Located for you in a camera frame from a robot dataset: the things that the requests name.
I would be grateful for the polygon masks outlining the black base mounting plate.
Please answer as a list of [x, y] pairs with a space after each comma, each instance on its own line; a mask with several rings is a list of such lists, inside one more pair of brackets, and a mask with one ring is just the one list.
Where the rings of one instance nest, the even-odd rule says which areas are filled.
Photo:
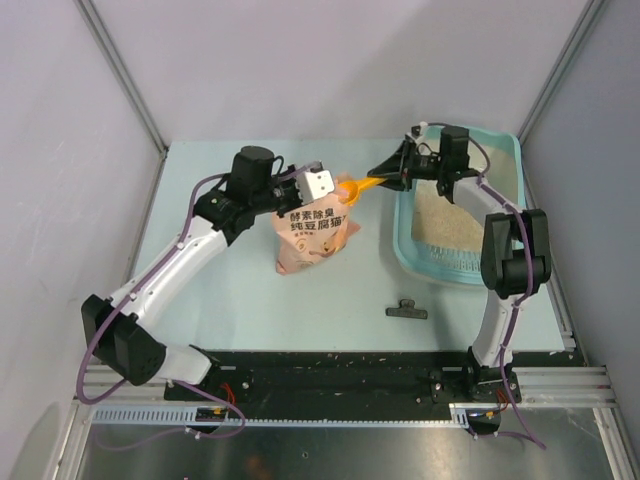
[[212, 366], [193, 390], [172, 384], [169, 401], [196, 401], [222, 394], [249, 403], [271, 392], [408, 393], [437, 403], [521, 400], [512, 366], [483, 367], [470, 352], [240, 352], [206, 353]]

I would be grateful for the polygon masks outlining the yellow plastic litter scoop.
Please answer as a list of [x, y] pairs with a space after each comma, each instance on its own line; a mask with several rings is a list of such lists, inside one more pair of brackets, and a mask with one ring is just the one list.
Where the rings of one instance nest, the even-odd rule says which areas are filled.
[[342, 204], [354, 206], [360, 200], [361, 194], [381, 185], [383, 178], [365, 177], [358, 180], [343, 180], [338, 183], [338, 196]]

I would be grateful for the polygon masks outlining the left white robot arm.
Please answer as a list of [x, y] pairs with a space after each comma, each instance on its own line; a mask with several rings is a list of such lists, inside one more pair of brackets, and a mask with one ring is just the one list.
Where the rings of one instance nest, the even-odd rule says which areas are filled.
[[153, 378], [184, 382], [197, 398], [214, 397], [220, 374], [201, 349], [161, 340], [161, 317], [176, 295], [214, 257], [225, 251], [257, 216], [284, 215], [303, 204], [307, 168], [285, 165], [281, 156], [245, 146], [230, 171], [200, 180], [189, 197], [181, 231], [136, 277], [106, 298], [89, 296], [81, 306], [87, 359], [96, 358], [139, 386]]

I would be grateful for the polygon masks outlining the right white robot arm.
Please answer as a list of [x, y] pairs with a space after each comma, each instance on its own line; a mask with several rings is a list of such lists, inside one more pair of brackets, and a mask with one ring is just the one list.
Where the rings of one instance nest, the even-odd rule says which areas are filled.
[[524, 209], [508, 200], [488, 181], [491, 169], [470, 165], [469, 148], [477, 146], [468, 128], [437, 123], [439, 146], [427, 134], [432, 124], [411, 127], [396, 151], [369, 170], [382, 187], [406, 192], [418, 180], [433, 181], [439, 196], [465, 210], [482, 224], [480, 274], [488, 296], [481, 327], [468, 349], [463, 393], [473, 401], [493, 394], [507, 377], [511, 340], [525, 303], [552, 273], [549, 228], [541, 209]]

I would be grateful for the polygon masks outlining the black bag clip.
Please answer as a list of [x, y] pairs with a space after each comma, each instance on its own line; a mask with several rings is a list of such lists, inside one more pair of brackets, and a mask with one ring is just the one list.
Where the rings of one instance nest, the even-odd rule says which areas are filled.
[[428, 318], [428, 312], [425, 309], [417, 308], [415, 301], [412, 299], [401, 299], [397, 306], [386, 307], [385, 315], [387, 317], [420, 320], [426, 320]]

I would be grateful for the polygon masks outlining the pink cat litter bag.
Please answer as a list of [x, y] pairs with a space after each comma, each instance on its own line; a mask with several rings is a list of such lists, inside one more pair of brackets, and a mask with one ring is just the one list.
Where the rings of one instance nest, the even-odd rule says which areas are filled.
[[347, 174], [334, 179], [336, 191], [311, 204], [284, 214], [271, 216], [279, 240], [276, 272], [288, 275], [323, 263], [343, 250], [349, 239], [361, 229], [352, 216], [352, 207], [343, 184]]

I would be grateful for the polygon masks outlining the teal plastic litter box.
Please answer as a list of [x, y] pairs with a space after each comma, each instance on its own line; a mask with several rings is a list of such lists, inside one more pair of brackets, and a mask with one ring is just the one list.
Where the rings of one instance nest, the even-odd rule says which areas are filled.
[[[469, 129], [476, 144], [469, 146], [469, 166], [482, 171], [491, 187], [509, 201], [526, 205], [521, 146], [516, 136], [479, 128]], [[480, 252], [465, 252], [426, 245], [412, 239], [414, 187], [397, 194], [394, 213], [393, 248], [405, 269], [435, 280], [480, 285]]]

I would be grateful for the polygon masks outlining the clean litter in box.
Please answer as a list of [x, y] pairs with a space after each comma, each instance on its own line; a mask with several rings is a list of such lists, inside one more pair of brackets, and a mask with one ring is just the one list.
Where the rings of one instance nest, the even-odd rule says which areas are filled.
[[434, 247], [479, 253], [483, 226], [462, 208], [437, 194], [434, 181], [414, 187], [412, 239]]

